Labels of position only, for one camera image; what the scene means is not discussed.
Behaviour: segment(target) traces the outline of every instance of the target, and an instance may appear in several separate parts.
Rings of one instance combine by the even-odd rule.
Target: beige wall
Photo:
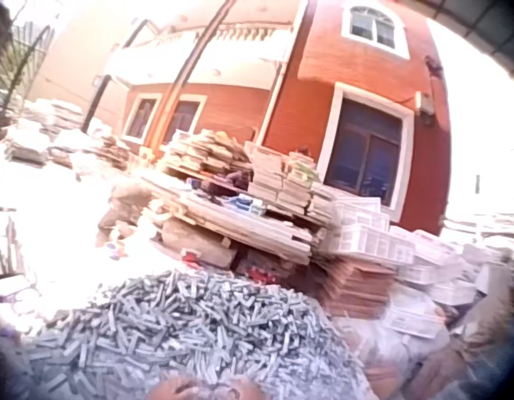
[[[74,2],[73,17],[50,47],[30,100],[57,98],[86,112],[96,90],[95,77],[102,74],[114,44],[124,40],[131,28],[132,15],[119,5],[119,0]],[[111,82],[96,117],[115,128],[126,97],[126,91]]]

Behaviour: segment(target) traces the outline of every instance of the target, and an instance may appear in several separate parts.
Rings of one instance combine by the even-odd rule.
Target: sky
[[[482,198],[495,208],[507,190],[514,192],[513,173],[507,165],[509,150],[514,148],[514,80],[462,37],[437,22],[429,24],[444,68],[451,119],[447,213],[469,209],[477,174],[481,174]]]

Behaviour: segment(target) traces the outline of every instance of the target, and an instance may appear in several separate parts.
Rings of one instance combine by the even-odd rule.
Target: white pipe
[[[272,88],[272,96],[270,97],[270,102],[267,105],[266,115],[264,116],[264,121],[262,121],[260,132],[258,133],[257,139],[255,140],[255,143],[258,146],[261,146],[264,143],[264,137],[266,136],[267,128],[269,127],[270,121],[272,119],[273,110],[275,109],[275,104],[277,103],[277,98],[279,97],[279,92],[282,88],[282,81],[284,81],[288,63],[292,57],[293,47],[296,44],[297,35],[299,34],[299,29],[301,27],[303,17],[305,16],[307,6],[308,0],[301,0],[299,2],[299,8],[297,9],[297,14],[293,21],[292,40],[290,41],[290,45],[287,48],[285,59],[279,64],[277,80],[275,81],[275,85]]]

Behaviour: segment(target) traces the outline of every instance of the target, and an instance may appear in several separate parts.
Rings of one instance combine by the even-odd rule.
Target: red object
[[[274,283],[277,283],[276,277],[264,271],[263,269],[257,267],[252,267],[249,270],[249,277],[253,281],[262,283],[264,285],[273,285]]]

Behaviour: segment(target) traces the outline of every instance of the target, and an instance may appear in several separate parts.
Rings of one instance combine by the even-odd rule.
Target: window pane
[[[357,12],[351,13],[351,33],[373,40],[373,18]]]
[[[377,41],[390,48],[395,48],[393,26],[380,21],[375,21],[375,24],[377,26]]]
[[[360,187],[361,196],[381,198],[384,204],[388,204],[392,199],[398,163],[399,147],[372,136]]]
[[[344,100],[340,120],[363,132],[401,143],[402,120],[366,104]]]
[[[127,136],[130,136],[132,138],[135,137],[138,139],[141,139],[143,137],[143,134],[145,133],[144,130],[147,126],[149,118],[151,117],[151,113],[153,111],[153,108],[155,107],[156,102],[156,99],[151,98],[144,98],[140,102],[140,104],[138,105],[138,110],[136,114],[134,114],[134,119],[132,120],[131,126],[127,130]]]
[[[356,190],[366,145],[367,137],[339,126],[324,183],[337,189]]]
[[[167,127],[166,134],[162,144],[168,144],[172,141],[173,134],[177,129],[188,132],[192,126],[194,117],[196,116],[199,102],[179,102],[175,113],[173,114],[172,121]]]

